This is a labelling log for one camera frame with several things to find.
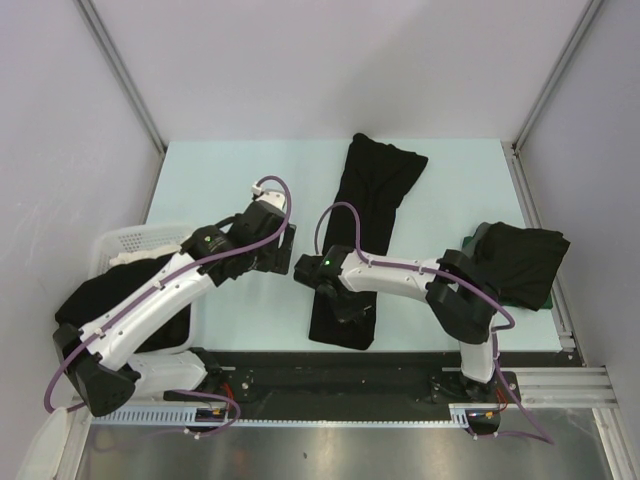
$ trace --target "white wall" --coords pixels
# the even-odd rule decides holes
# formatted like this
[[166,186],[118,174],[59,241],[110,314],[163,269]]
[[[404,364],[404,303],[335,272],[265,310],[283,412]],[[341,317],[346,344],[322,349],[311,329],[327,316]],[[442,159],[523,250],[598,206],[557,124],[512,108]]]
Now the white wall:
[[605,4],[527,141],[546,226],[573,243],[562,267],[579,341],[605,364],[640,446],[640,3]]
[[96,0],[163,139],[517,134],[586,0]]
[[73,2],[3,2],[0,65],[0,477],[10,479],[46,418],[53,314],[86,278],[96,236],[139,223],[160,162]]

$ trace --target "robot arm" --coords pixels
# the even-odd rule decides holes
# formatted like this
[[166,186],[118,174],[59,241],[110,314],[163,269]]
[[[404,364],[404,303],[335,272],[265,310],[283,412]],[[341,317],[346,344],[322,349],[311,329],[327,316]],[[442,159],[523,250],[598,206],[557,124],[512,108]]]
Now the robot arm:
[[[207,374],[206,361],[192,352],[134,355],[142,343],[198,296],[251,270],[287,274],[295,226],[260,248],[213,262],[195,262],[243,249],[275,234],[285,219],[281,192],[253,188],[254,199],[242,214],[197,229],[155,276],[119,305],[81,330],[64,324],[54,333],[60,361],[92,335],[97,338],[65,371],[95,416],[106,415],[134,394],[191,389]],[[113,325],[108,322],[121,318]]]
[[353,248],[342,246],[333,246],[325,256],[303,255],[296,264],[294,279],[327,296],[341,323],[358,321],[372,307],[358,304],[357,292],[389,293],[428,303],[444,330],[460,342],[464,377],[488,383],[494,373],[490,329],[495,310],[464,287],[454,290],[441,277],[422,271],[451,272],[496,298],[496,292],[469,258],[454,250],[447,250],[441,259],[424,261],[371,254],[366,257],[372,262],[364,262]]

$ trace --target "shiny gray floor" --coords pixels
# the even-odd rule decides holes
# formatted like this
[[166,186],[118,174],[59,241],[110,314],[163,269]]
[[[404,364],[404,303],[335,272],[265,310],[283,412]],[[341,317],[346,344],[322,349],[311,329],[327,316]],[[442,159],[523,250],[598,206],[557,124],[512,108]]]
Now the shiny gray floor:
[[[557,442],[478,440],[462,430],[232,428],[198,441],[153,429],[91,427],[77,479],[612,478],[591,410],[537,410]],[[505,429],[527,429],[517,411]],[[116,449],[109,450],[117,442]]]

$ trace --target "basket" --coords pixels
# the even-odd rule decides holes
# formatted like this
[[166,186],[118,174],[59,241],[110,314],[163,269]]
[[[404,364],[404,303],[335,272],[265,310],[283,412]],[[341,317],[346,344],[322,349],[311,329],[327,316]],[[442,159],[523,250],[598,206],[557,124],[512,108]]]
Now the basket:
[[[109,260],[120,253],[133,253],[138,250],[152,250],[163,245],[181,244],[195,228],[186,224],[136,225],[134,227],[113,230],[102,235],[93,246],[89,278],[96,277],[109,270]],[[191,304],[189,338],[177,347],[164,348],[149,353],[179,353],[193,344],[196,331],[197,304]]]

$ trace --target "folded black cloth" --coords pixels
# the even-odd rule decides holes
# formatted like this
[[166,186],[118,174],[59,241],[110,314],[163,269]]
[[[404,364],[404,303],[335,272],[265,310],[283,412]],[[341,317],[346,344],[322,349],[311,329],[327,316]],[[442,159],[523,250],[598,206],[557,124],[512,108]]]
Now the folded black cloth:
[[[56,322],[82,328],[85,323],[104,315],[135,292],[157,274],[170,258],[171,255],[164,255],[118,265],[102,275],[87,280],[56,312]],[[136,353],[153,352],[184,344],[189,338],[190,318],[191,306],[187,306],[145,340]]]
[[569,249],[560,232],[499,222],[482,235],[472,259],[499,290],[499,301],[539,310]]
[[[353,137],[340,180],[336,202],[351,203],[361,220],[362,249],[386,255],[396,219],[396,209],[427,165],[427,157],[377,143],[362,133]],[[322,252],[333,245],[355,246],[355,222],[346,208],[331,212]],[[341,302],[341,308],[348,305]],[[349,302],[361,310],[357,321],[338,319],[332,302],[316,294],[309,339],[316,342],[366,350],[374,339],[376,294],[363,292]]]

